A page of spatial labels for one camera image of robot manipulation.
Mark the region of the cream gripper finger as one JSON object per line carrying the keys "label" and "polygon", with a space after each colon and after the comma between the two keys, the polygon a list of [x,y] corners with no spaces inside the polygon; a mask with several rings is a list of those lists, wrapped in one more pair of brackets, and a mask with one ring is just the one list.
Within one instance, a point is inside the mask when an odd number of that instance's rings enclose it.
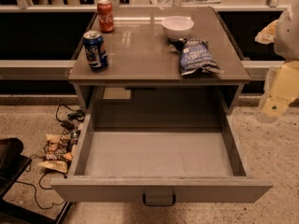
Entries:
{"label": "cream gripper finger", "polygon": [[256,119],[271,123],[279,119],[299,97],[299,62],[287,60],[279,68],[271,67],[266,75],[263,90]]}
{"label": "cream gripper finger", "polygon": [[264,44],[264,45],[268,45],[270,43],[273,43],[274,42],[274,36],[275,36],[275,33],[276,33],[277,24],[278,24],[278,20],[270,22],[267,26],[265,26],[261,30],[261,32],[259,32],[255,36],[255,41],[260,43],[260,44]]}

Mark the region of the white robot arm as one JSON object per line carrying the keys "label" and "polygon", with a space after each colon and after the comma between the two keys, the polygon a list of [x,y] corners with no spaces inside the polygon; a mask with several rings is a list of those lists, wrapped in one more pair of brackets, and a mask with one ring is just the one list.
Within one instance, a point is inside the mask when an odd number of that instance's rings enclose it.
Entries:
{"label": "white robot arm", "polygon": [[299,96],[299,0],[255,36],[261,44],[274,44],[274,51],[284,59],[279,68],[270,67],[259,103],[257,120],[276,121]]}

